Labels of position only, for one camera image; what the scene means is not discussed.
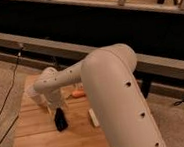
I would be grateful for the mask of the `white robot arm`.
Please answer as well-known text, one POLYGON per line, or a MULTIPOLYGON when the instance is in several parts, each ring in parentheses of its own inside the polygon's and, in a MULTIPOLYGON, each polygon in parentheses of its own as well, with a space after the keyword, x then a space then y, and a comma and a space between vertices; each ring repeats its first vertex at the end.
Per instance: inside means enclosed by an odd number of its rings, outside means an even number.
POLYGON ((167 147, 134 78, 136 65, 128 45, 104 46, 63 71, 46 68, 34 89, 55 107, 59 88, 81 83, 110 147, 167 147))

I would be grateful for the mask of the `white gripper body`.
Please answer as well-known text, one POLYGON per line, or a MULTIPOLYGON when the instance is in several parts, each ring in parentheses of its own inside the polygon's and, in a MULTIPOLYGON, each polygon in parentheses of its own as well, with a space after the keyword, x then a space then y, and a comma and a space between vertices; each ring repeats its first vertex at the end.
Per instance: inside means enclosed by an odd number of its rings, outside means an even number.
POLYGON ((53 92, 45 93, 44 97, 47 101, 49 112, 51 113, 54 113, 57 108, 63 108, 65 106, 65 100, 59 89, 53 92))

